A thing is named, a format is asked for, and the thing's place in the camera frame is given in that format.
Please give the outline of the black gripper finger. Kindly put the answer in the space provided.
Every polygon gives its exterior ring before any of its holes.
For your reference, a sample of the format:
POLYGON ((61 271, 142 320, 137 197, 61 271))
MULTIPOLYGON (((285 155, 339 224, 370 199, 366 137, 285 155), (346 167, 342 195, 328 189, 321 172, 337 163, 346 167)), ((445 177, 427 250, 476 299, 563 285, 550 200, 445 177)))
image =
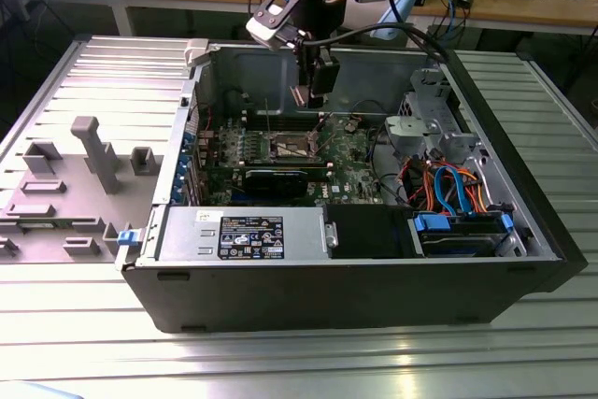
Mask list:
POLYGON ((313 58, 311 56, 310 47, 305 45, 305 40, 304 37, 297 37, 293 41, 293 53, 298 68, 298 85, 308 88, 311 78, 310 72, 313 58))
POLYGON ((308 108, 320 108, 324 96, 331 93, 340 70, 340 62, 326 47, 316 47, 309 53, 308 66, 308 108))

